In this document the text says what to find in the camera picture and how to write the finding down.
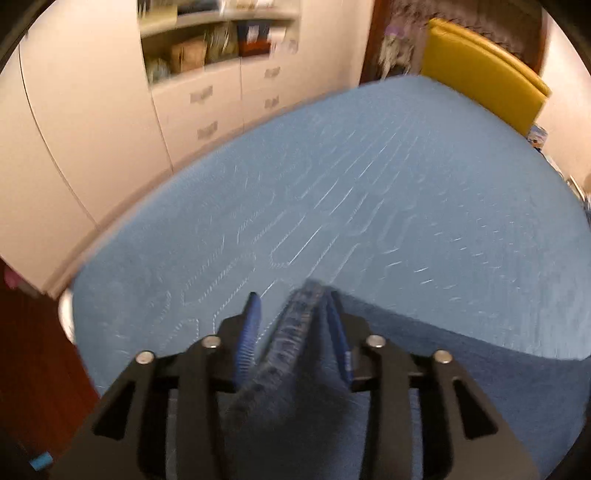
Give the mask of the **dark blue denim jeans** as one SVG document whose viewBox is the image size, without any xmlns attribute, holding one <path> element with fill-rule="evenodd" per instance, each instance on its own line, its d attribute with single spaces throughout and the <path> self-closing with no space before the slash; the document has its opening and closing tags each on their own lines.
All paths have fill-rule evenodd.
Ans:
<svg viewBox="0 0 591 480">
<path fill-rule="evenodd" d="M 223 413 L 236 479 L 586 479 L 590 363 L 308 281 Z"/>
</svg>

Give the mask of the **small picture card box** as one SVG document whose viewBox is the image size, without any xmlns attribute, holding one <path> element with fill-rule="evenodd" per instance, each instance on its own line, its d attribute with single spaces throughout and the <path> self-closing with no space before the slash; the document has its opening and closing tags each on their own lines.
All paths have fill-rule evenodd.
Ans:
<svg viewBox="0 0 591 480">
<path fill-rule="evenodd" d="M 544 148 L 547 138 L 548 132 L 537 124 L 534 124 L 531 127 L 527 135 L 527 140 L 530 145 L 538 151 L 541 151 Z"/>
</svg>

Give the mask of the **cream wardrobe with shelves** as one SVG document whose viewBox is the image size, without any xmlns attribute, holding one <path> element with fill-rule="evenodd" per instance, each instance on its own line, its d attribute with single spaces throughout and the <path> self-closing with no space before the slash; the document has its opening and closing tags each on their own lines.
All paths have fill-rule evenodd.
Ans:
<svg viewBox="0 0 591 480">
<path fill-rule="evenodd" d="M 202 153 L 360 82 L 370 1 L 164 21 L 135 1 L 34 1 L 1 42 L 1 257 L 54 295 L 110 225 Z M 190 28 L 262 18 L 287 27 L 270 54 L 150 84 L 145 62 Z"/>
</svg>

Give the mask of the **beige handbag on shelf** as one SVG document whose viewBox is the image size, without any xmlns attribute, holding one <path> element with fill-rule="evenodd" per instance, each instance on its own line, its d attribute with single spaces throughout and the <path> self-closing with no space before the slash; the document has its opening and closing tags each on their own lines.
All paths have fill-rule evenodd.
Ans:
<svg viewBox="0 0 591 480">
<path fill-rule="evenodd" d="M 207 43 L 202 38 L 191 39 L 172 45 L 170 48 L 170 69 L 181 74 L 202 68 L 205 64 Z"/>
</svg>

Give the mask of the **yellow padded chair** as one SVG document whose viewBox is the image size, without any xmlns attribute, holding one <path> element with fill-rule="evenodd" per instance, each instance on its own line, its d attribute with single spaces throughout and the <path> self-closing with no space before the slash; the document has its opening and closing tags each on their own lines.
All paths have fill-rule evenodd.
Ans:
<svg viewBox="0 0 591 480">
<path fill-rule="evenodd" d="M 517 57 L 439 18 L 428 22 L 420 74 L 480 104 L 522 136 L 551 95 L 541 77 Z"/>
</svg>

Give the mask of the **blue quilted bed cover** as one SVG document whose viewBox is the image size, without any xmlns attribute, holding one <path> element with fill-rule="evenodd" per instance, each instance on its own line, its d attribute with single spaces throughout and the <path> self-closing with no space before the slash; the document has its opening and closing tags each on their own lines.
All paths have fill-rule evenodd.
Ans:
<svg viewBox="0 0 591 480">
<path fill-rule="evenodd" d="M 154 191 L 80 270 L 76 344 L 104 393 L 262 298 L 256 350 L 301 287 L 401 348 L 448 350 L 542 477 L 590 410 L 590 227 L 511 127 L 425 77 L 329 97 Z"/>
</svg>

